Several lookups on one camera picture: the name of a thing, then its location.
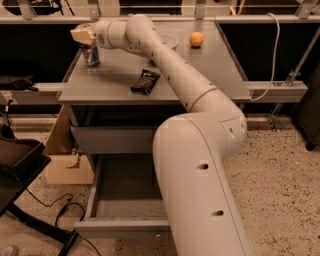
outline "white cord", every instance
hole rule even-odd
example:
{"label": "white cord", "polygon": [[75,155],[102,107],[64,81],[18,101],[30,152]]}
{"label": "white cord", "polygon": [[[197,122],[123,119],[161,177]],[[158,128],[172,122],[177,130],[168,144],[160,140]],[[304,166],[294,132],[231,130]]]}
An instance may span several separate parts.
{"label": "white cord", "polygon": [[275,41],[274,49],[273,49],[272,74],[271,74],[270,86],[265,90],[265,92],[262,95],[260,95],[257,98],[251,99],[251,101],[257,101],[257,100],[260,100],[261,98],[263,98],[270,90],[270,87],[273,86],[274,72],[275,72],[275,67],[276,67],[278,41],[279,41],[279,37],[280,37],[280,24],[279,24],[277,17],[273,13],[267,13],[267,15],[270,16],[271,18],[273,18],[277,23],[277,37],[276,37],[276,41]]}

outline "cardboard box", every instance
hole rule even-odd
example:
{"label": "cardboard box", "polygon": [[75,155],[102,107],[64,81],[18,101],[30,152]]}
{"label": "cardboard box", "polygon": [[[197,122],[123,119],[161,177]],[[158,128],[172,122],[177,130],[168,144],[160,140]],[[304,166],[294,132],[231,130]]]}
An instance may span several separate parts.
{"label": "cardboard box", "polygon": [[48,184],[92,184],[94,173],[85,155],[80,156],[77,165],[77,155],[51,155],[45,177]]}
{"label": "cardboard box", "polygon": [[80,156],[79,166],[76,166],[78,156],[72,154],[74,140],[64,106],[45,146],[44,153],[51,158],[51,162],[44,170],[48,184],[92,184],[94,172],[87,156]]}

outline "metal can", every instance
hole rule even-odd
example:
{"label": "metal can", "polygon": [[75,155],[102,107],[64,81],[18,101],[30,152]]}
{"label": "metal can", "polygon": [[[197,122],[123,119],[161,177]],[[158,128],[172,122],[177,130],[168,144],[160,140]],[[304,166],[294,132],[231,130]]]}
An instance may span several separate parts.
{"label": "metal can", "polygon": [[98,66],[100,63],[97,45],[81,45],[81,52],[89,67]]}

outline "gray table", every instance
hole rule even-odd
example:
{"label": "gray table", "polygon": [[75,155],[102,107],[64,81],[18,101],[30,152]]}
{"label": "gray table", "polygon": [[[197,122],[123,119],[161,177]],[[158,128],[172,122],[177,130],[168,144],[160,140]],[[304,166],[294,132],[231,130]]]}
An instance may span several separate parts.
{"label": "gray table", "polygon": [[[249,99],[249,93],[213,21],[155,22],[159,33],[174,35],[176,51],[233,100]],[[190,47],[189,36],[201,31],[205,42],[201,48]],[[150,96],[134,94],[141,70],[159,71],[143,57],[122,50],[99,49],[101,63],[88,68],[83,58],[76,64],[59,101],[64,104],[156,104],[178,101],[161,76]]]}
{"label": "gray table", "polygon": [[[179,39],[176,51],[233,100],[250,99],[245,82],[213,21],[156,22],[160,33]],[[189,35],[205,42],[190,48]],[[100,49],[101,63],[77,61],[59,98],[72,133],[95,170],[85,221],[75,223],[87,238],[155,236],[170,230],[152,163],[152,141],[161,122],[184,112],[163,76],[151,95],[131,92],[142,69],[159,72],[148,58]]]}

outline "speckled floor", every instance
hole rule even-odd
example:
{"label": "speckled floor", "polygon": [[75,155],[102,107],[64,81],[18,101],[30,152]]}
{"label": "speckled floor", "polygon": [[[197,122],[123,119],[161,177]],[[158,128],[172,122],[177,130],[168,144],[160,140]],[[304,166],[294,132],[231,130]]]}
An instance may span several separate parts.
{"label": "speckled floor", "polygon": [[[46,141],[53,118],[16,119],[18,138]],[[287,116],[277,119],[277,132],[264,116],[248,116],[248,136],[241,150],[225,162],[225,172],[256,255],[320,255],[320,149],[309,152],[306,141]],[[41,174],[29,187],[46,204],[72,193],[84,207],[88,185],[47,185]],[[45,208],[27,192],[17,205],[54,224],[65,200]],[[81,211],[70,209],[59,226],[72,230]],[[106,256],[177,255],[172,239],[92,239]],[[20,255],[58,255],[61,244],[26,227],[9,214],[0,218],[0,248],[16,244]],[[78,239],[69,255],[96,255]]]}

